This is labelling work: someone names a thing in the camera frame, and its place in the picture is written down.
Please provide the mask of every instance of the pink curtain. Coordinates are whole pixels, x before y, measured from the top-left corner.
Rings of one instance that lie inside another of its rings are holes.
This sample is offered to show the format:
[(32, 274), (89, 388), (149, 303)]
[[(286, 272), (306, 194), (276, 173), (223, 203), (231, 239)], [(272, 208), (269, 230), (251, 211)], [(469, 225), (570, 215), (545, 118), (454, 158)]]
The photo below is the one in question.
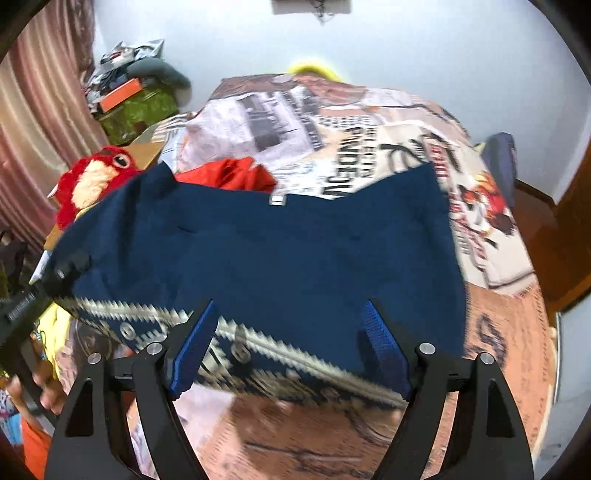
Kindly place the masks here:
[(0, 64), (0, 224), (40, 250), (55, 207), (47, 195), (78, 158), (108, 140), (86, 106), (92, 0), (52, 0)]

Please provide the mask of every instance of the orange box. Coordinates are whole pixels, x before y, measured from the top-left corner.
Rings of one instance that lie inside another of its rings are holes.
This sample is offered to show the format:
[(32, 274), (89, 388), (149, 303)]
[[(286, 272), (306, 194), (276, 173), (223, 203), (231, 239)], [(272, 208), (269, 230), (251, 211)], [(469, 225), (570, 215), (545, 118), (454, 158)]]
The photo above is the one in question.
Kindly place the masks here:
[(99, 101), (103, 112), (111, 110), (114, 106), (119, 105), (123, 100), (127, 100), (134, 93), (138, 93), (142, 89), (142, 84), (138, 79), (131, 79), (123, 85), (117, 87), (112, 92), (109, 92), (105, 97)]

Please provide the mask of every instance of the finger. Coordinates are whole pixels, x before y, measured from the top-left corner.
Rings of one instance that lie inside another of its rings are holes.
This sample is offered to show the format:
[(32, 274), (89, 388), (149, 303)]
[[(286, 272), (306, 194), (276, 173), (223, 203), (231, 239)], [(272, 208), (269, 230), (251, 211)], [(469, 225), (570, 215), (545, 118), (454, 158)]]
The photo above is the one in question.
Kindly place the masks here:
[(66, 403), (66, 396), (62, 395), (59, 400), (57, 400), (53, 406), (51, 407), (51, 411), (56, 415), (59, 415), (64, 408), (64, 404)]
[(18, 377), (12, 377), (10, 379), (6, 391), (8, 392), (8, 395), (10, 395), (15, 407), (17, 406), (17, 403), (22, 403), (22, 385)]
[(47, 383), (45, 389), (43, 389), (43, 393), (41, 394), (41, 405), (47, 410), (51, 410), (51, 408), (60, 401), (63, 397), (65, 397), (64, 389), (61, 386), (59, 380), (51, 379)]
[(40, 387), (44, 387), (53, 378), (53, 365), (49, 360), (43, 360), (37, 365), (33, 373), (33, 381)]
[(8, 384), (7, 392), (10, 395), (13, 405), (21, 414), (23, 420), (25, 420), (31, 427), (37, 430), (42, 430), (43, 428), (41, 427), (41, 424), (33, 415), (31, 415), (27, 405), (22, 400), (22, 385), (18, 377), (12, 377), (10, 383)]

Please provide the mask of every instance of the white wall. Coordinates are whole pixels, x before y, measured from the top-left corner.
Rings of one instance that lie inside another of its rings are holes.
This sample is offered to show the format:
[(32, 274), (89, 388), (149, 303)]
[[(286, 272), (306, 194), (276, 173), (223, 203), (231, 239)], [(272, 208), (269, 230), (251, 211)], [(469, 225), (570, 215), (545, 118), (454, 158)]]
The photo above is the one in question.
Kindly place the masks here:
[(591, 294), (562, 315), (560, 328), (560, 375), (556, 404), (535, 477), (541, 478), (564, 452), (591, 405)]
[(113, 44), (106, 44), (105, 43), (105, 39), (103, 38), (103, 32), (100, 29), (100, 20), (98, 18), (98, 13), (102, 12), (101, 9), (97, 9), (95, 10), (95, 40), (92, 44), (92, 56), (95, 59), (95, 64), (98, 65), (100, 62), (100, 58), (105, 54), (105, 52), (107, 52), (107, 50), (110, 50), (111, 48), (113, 48), (115, 45)]
[(193, 82), (189, 109), (223, 77), (315, 57), (347, 82), (437, 101), (475, 141), (512, 133), (519, 178), (555, 200), (591, 135), (591, 86), (528, 0), (352, 0), (324, 26), (309, 13), (273, 15), (270, 0), (95, 0), (95, 9), (107, 48), (166, 39), (163, 58)]

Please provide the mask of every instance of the gray cloth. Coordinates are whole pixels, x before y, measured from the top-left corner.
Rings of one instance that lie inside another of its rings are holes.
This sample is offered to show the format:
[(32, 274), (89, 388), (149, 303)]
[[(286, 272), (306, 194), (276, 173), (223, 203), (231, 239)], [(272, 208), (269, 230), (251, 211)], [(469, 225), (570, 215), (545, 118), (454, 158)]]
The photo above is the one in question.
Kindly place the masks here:
[(156, 77), (172, 88), (189, 88), (191, 82), (185, 75), (175, 70), (162, 59), (147, 57), (133, 62), (127, 67), (129, 78)]

